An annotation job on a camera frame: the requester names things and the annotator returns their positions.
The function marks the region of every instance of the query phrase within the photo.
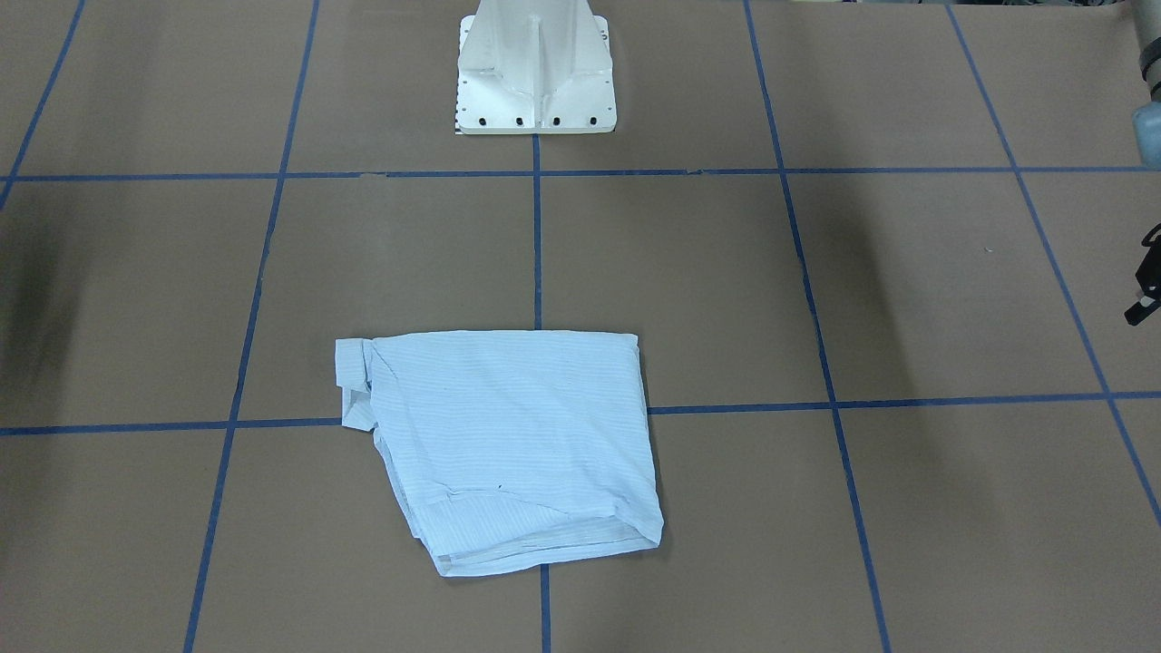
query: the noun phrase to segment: folded towel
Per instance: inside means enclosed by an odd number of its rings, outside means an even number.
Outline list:
[[[661,544],[636,336],[452,331],[341,339],[342,424],[374,431],[444,576]]]

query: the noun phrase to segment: brown floor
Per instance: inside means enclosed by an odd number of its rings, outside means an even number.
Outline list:
[[[1124,5],[592,0],[536,142],[475,0],[319,5],[0,3],[0,650],[1161,651]],[[333,339],[538,326],[641,336],[663,545],[444,580]]]

